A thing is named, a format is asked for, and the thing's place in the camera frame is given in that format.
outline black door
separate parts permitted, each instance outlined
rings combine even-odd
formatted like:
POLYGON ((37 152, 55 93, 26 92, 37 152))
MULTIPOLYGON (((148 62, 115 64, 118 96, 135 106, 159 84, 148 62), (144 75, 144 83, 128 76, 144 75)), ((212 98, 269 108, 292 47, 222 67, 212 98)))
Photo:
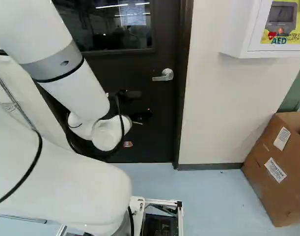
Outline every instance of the black door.
MULTIPOLYGON (((169 81, 152 77, 166 68, 175 71, 180 0, 53 2, 105 92, 142 93, 122 104, 122 113, 135 122, 108 162, 172 162, 177 74, 169 81)), ((51 104, 63 124, 67 111, 58 106, 51 104)), ((79 140, 73 146, 88 156, 98 153, 79 140)))

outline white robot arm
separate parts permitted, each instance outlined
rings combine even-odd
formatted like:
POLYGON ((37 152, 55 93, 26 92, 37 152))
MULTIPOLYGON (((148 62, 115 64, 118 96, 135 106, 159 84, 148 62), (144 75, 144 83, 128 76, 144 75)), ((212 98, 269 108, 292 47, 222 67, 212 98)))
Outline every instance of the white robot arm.
POLYGON ((70 110, 68 125, 101 151, 113 150, 132 122, 99 120, 109 100, 50 0, 0 0, 0 47, 70 110))
MULTIPOLYGON (((114 149, 129 131, 124 116, 99 120, 108 98, 50 0, 0 0, 0 47, 71 111, 71 129, 100 150, 114 149)), ((53 145, 0 106, 0 214, 111 236, 123 230, 132 201, 133 212, 142 209, 144 199, 131 192, 120 169, 53 145)))

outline aed cabinet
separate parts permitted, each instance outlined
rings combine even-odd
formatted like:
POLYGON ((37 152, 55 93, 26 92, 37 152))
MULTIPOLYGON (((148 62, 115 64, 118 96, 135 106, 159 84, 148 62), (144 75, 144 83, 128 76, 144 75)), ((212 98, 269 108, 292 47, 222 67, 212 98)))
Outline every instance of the aed cabinet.
POLYGON ((236 58, 300 57, 300 0, 231 0, 221 53, 236 58))

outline white wall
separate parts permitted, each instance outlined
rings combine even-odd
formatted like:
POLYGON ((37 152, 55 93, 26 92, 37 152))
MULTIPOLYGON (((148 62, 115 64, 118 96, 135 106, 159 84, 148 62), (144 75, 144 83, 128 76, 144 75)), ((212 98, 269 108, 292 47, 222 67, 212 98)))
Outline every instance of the white wall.
POLYGON ((180 164, 243 162, 300 69, 219 54, 230 2, 194 1, 180 164))
MULTIPOLYGON (((52 143, 70 149, 65 133, 31 77, 11 58, 4 56, 0 56, 0 77, 42 136, 52 143)), ((0 102, 11 102, 1 86, 0 102)))

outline aed label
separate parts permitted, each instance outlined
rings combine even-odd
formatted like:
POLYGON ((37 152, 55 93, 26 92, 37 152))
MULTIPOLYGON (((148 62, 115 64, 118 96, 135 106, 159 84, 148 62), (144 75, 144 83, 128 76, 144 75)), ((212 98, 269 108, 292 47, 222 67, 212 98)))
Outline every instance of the aed label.
POLYGON ((287 43, 287 38, 285 37, 274 37, 271 42, 271 44, 286 44, 286 43, 287 43))

